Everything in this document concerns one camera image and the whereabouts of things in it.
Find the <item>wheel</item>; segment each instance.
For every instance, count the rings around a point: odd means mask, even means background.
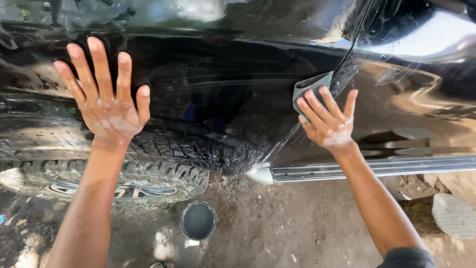
[[[0,164],[0,186],[23,195],[69,202],[87,160],[25,161]],[[210,173],[166,161],[125,160],[114,194],[116,206],[159,205],[202,194]]]

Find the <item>hubcap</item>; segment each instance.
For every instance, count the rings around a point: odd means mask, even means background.
[[[67,195],[74,195],[78,189],[77,182],[59,182],[50,185],[50,189]],[[114,199],[157,198],[170,196],[178,190],[168,186],[147,186],[135,183],[118,183]]]

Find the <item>tire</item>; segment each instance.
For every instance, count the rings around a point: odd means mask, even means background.
[[[53,190],[54,186],[66,182],[78,184],[87,162],[87,160],[47,160],[1,163],[0,186],[18,194],[70,202],[73,194]],[[133,185],[134,188],[144,186],[146,189],[167,187],[172,188],[174,193],[161,197],[115,197],[113,205],[149,206],[187,200],[207,189],[209,176],[208,170],[188,165],[166,161],[125,160],[118,179],[119,185],[127,187]]]

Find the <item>chrome trim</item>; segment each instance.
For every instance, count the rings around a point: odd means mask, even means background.
[[[368,160],[376,176],[476,170],[476,155]],[[345,179],[337,163],[272,167],[275,183]]]
[[[74,195],[79,187],[77,182],[59,182],[50,185],[50,189],[67,195]],[[118,183],[114,199],[144,199],[170,196],[178,190],[168,186],[147,186],[135,183]]]

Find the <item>concrete ground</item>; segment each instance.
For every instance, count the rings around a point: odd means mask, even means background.
[[[397,199],[451,192],[476,207],[476,172],[384,177]],[[191,201],[161,207],[115,207],[107,266],[167,267],[376,267],[382,261],[346,180],[265,186],[215,176],[197,199],[216,209],[218,224],[205,241],[179,228]],[[0,268],[45,267],[68,204],[0,189]],[[436,265],[472,267],[476,239],[425,239]]]

